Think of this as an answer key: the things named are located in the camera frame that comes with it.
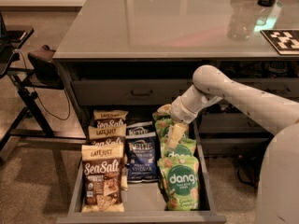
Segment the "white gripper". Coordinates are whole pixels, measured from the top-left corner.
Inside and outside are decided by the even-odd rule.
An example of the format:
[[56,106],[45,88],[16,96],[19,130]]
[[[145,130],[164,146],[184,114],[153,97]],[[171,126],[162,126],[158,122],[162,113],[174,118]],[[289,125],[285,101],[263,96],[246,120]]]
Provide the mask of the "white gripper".
[[168,132],[167,148],[174,149],[186,131],[186,126],[182,123],[190,124],[195,119],[195,115],[183,104],[180,96],[172,104],[160,106],[157,112],[170,114],[174,122],[179,122],[171,126]]

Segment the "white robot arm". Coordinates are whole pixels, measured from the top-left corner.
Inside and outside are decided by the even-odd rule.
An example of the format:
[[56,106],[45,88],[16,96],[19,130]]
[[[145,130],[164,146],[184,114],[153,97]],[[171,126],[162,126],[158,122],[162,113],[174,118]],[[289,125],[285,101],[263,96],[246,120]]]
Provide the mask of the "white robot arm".
[[299,103],[231,80],[212,65],[198,67],[192,85],[160,110],[189,124],[225,100],[273,134],[260,172],[255,224],[299,224]]

